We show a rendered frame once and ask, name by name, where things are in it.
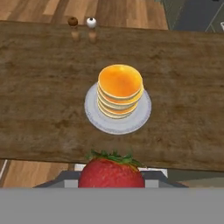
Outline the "white round plate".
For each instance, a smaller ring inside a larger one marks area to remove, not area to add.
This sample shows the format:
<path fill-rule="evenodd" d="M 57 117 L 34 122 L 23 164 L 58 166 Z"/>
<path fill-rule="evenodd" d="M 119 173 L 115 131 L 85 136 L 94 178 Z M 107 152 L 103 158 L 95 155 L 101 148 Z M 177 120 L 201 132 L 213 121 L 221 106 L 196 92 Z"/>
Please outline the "white round plate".
<path fill-rule="evenodd" d="M 127 117 L 114 119 L 104 115 L 97 105 L 97 84 L 95 83 L 86 94 L 84 103 L 87 119 L 98 129 L 111 135 L 125 135 L 143 127 L 151 115 L 151 98 L 146 90 L 136 106 Z"/>

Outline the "red strawberry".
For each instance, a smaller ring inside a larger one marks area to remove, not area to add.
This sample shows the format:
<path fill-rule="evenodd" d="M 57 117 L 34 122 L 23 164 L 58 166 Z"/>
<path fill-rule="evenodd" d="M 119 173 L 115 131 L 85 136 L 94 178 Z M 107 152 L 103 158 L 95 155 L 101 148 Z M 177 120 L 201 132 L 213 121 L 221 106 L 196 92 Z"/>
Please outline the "red strawberry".
<path fill-rule="evenodd" d="M 91 150 L 89 162 L 80 173 L 79 188 L 145 188 L 145 181 L 139 167 L 145 165 L 138 162 L 129 153 L 119 155 L 115 150 L 107 153 Z"/>

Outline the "stack of golden pancakes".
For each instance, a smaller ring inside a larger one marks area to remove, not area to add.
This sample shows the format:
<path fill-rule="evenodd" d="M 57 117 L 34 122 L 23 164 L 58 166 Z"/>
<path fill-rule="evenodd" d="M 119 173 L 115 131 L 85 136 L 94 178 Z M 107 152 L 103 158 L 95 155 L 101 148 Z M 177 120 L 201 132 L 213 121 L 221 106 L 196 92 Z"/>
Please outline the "stack of golden pancakes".
<path fill-rule="evenodd" d="M 98 75 L 97 105 L 110 118 L 122 119 L 133 113 L 143 92 L 142 75 L 132 66 L 106 66 Z"/>

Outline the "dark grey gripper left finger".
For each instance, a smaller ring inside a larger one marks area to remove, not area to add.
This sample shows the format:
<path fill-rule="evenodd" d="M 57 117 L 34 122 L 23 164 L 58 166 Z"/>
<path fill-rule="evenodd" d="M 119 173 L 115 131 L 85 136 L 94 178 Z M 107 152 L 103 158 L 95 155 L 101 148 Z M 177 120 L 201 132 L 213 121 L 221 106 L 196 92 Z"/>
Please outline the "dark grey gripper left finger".
<path fill-rule="evenodd" d="M 80 175 L 79 171 L 62 171 L 57 178 L 36 185 L 36 188 L 77 188 Z"/>

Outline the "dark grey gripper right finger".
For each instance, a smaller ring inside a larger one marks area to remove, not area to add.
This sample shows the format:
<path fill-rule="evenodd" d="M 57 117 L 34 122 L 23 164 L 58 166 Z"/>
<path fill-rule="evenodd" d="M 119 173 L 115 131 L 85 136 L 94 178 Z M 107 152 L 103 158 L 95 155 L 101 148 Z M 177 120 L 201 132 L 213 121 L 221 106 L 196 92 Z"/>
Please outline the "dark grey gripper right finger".
<path fill-rule="evenodd" d="M 146 188 L 186 188 L 186 185 L 170 181 L 161 171 L 141 171 L 141 174 Z"/>

